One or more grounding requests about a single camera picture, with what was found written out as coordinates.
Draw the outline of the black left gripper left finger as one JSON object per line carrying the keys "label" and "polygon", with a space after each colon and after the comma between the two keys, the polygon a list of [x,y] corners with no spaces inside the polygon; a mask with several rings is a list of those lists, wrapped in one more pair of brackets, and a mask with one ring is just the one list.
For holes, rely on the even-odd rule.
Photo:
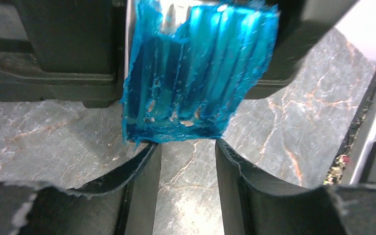
{"label": "black left gripper left finger", "polygon": [[80,188],[0,182],[0,235],[152,234],[161,154],[161,146],[150,143]]}

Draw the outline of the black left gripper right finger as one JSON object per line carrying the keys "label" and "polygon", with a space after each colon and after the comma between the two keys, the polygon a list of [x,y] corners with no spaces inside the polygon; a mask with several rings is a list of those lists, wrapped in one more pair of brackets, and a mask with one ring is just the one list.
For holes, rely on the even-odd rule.
{"label": "black left gripper right finger", "polygon": [[376,142],[352,185],[314,189],[286,182],[215,143],[227,235],[376,235]]}

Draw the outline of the black plastic toolbox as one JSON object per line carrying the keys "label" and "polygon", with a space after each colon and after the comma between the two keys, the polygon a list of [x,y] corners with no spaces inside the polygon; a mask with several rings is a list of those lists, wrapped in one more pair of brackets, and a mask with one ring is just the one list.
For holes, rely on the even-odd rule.
{"label": "black plastic toolbox", "polygon": [[0,0],[0,101],[123,105],[126,141],[222,137],[353,0]]}

